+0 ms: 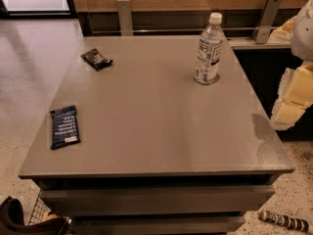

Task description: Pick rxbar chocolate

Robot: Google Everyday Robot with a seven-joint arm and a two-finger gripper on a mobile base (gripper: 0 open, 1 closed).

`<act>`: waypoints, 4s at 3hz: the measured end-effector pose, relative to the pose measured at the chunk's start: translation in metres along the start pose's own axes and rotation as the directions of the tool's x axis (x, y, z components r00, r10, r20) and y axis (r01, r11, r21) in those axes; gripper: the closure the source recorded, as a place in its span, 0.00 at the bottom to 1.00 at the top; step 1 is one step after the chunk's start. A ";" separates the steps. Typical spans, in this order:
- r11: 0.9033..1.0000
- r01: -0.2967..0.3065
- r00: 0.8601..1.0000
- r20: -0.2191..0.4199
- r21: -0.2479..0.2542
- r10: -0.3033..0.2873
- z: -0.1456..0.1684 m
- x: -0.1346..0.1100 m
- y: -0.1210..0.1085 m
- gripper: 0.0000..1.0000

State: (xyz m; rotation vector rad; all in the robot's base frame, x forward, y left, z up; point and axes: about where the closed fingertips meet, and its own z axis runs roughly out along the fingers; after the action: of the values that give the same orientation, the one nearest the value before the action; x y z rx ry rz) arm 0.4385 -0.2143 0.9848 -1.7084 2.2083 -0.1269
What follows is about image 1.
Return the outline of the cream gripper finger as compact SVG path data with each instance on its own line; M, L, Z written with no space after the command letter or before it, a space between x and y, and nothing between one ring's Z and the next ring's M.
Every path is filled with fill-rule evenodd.
M276 130L284 131L293 127L306 111L298 75L298 70L286 68L281 77L278 98L270 117L271 125Z
M306 62L294 71L285 100L303 108L313 104L313 63Z

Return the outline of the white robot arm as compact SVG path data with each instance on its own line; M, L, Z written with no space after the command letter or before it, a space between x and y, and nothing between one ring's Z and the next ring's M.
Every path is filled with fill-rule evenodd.
M295 70L286 68L270 122L279 131L293 127L313 105L313 0L300 9L292 22L291 53L303 61Z

